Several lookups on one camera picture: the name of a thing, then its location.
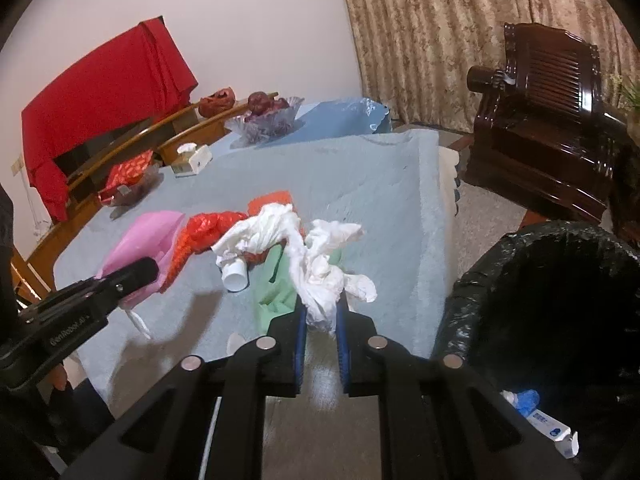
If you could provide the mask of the pink plastic bag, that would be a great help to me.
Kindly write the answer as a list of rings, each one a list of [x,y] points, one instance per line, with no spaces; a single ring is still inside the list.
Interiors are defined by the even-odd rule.
[[[162,288],[168,277],[176,239],[184,222],[186,215],[179,211],[161,210],[142,214],[106,256],[96,274],[97,278],[111,274],[143,257],[154,259],[158,266],[156,280],[125,297],[119,304],[122,309],[133,309]]]

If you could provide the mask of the blue plastic bag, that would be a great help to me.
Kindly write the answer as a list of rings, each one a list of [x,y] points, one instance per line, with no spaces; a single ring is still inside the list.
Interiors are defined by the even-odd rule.
[[[536,390],[524,390],[521,392],[512,392],[502,390],[501,395],[510,405],[512,405],[523,417],[528,417],[536,410],[540,395]]]

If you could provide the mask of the red plastic bag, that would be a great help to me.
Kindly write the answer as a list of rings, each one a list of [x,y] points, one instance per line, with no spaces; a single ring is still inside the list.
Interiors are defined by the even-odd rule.
[[[202,212],[192,216],[177,236],[168,273],[160,286],[160,292],[166,292],[192,255],[212,248],[236,222],[245,219],[247,215],[237,211]]]

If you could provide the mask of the white toothpaste tube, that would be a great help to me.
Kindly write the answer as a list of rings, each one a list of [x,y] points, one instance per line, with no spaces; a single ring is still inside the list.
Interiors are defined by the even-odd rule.
[[[221,281],[228,292],[242,292],[248,286],[247,263],[242,257],[227,260],[219,265]]]

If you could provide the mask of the white tissue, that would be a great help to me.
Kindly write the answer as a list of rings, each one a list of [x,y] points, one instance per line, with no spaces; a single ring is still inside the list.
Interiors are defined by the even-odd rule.
[[[344,272],[331,256],[346,244],[359,240],[362,226],[316,219],[307,235],[291,204],[268,204],[257,216],[236,222],[213,246],[222,263],[245,255],[259,255],[279,243],[290,260],[288,274],[307,308],[308,325],[333,333],[337,303],[345,294],[370,304],[378,296],[375,284],[363,274]]]

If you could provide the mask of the black trash bin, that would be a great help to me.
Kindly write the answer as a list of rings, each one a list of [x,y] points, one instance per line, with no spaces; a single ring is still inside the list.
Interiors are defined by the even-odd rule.
[[[454,283],[432,350],[535,390],[577,432],[585,479],[639,475],[639,253],[598,226],[508,233]]]

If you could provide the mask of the small glass dish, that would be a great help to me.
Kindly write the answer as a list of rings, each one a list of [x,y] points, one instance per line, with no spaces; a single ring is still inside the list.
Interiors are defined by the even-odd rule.
[[[163,178],[159,166],[149,166],[143,171],[142,177],[136,183],[119,185],[111,197],[102,198],[101,204],[120,208],[134,206],[155,190],[162,183]]]

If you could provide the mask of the red snack packet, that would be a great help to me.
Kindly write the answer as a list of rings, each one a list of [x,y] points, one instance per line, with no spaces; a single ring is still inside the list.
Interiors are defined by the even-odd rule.
[[[104,188],[98,193],[102,203],[109,203],[121,186],[131,188],[136,184],[145,172],[151,166],[153,160],[153,151],[147,150],[141,154],[134,156],[112,167],[108,174]]]

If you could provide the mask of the toothpaste box in bin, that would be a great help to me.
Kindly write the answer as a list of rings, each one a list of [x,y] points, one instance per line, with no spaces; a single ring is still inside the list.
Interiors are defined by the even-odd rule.
[[[559,422],[541,410],[532,411],[526,419],[541,434],[553,442],[556,450],[564,458],[571,460],[578,455],[578,432],[571,430],[570,426]]]

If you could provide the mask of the green plastic bag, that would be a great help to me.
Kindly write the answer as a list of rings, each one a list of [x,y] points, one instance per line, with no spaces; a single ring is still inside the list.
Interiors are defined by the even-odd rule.
[[[265,335],[270,322],[280,315],[294,311],[297,292],[291,282],[290,260],[282,245],[269,249],[262,271],[252,285],[258,332]]]

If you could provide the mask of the tissue box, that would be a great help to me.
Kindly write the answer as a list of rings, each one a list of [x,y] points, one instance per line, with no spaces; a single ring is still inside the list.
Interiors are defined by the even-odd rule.
[[[185,143],[177,148],[177,157],[171,163],[171,170],[177,178],[199,174],[213,159],[207,145]]]

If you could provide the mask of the glass fruit bowl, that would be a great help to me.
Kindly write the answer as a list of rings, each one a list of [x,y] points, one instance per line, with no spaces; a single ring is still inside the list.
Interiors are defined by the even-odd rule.
[[[249,148],[250,146],[278,140],[299,128],[302,123],[297,114],[304,99],[291,96],[284,100],[287,107],[277,107],[262,115],[246,112],[224,122],[224,128],[238,137],[232,142],[232,148]]]

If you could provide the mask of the red cloth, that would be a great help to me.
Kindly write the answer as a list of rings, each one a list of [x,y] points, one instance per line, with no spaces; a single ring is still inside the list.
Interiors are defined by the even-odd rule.
[[[197,85],[161,18],[108,40],[51,81],[22,110],[27,177],[50,217],[67,219],[58,156],[103,133],[175,113]]]

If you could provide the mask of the dark red apples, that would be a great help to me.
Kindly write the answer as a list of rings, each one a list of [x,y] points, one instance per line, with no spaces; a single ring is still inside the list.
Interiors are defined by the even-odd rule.
[[[276,99],[266,92],[256,91],[247,98],[247,106],[252,116],[259,117],[276,110],[286,110],[290,104],[286,99]]]

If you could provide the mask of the green potted plant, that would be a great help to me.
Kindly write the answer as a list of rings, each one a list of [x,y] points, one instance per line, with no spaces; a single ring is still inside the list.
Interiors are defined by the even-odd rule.
[[[640,108],[640,89],[638,81],[621,74],[611,76],[614,90],[617,92],[618,100],[623,104],[625,110],[638,113]]]

